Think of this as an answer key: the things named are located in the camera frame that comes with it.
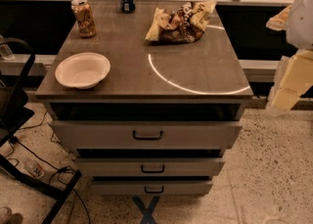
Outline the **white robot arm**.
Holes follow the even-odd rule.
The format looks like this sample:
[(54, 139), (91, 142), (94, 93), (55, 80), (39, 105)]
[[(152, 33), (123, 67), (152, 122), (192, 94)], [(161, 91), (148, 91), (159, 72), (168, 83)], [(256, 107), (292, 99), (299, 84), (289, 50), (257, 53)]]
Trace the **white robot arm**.
[(274, 76), (266, 111), (287, 113), (313, 86), (313, 0), (294, 0), (266, 26), (284, 30), (287, 42), (297, 48), (290, 58), (282, 56)]

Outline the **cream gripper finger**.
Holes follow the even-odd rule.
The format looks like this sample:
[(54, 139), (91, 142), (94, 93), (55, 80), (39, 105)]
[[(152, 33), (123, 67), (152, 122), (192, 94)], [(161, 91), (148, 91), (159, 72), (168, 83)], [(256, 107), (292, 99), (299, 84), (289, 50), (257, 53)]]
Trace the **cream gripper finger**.
[(270, 18), (266, 23), (266, 27), (272, 30), (286, 30), (288, 27), (288, 18), (290, 14), (291, 6), (287, 6), (279, 14)]
[(266, 111), (279, 116), (289, 112), (313, 86), (313, 52), (299, 50), (291, 58), (282, 56), (276, 68)]

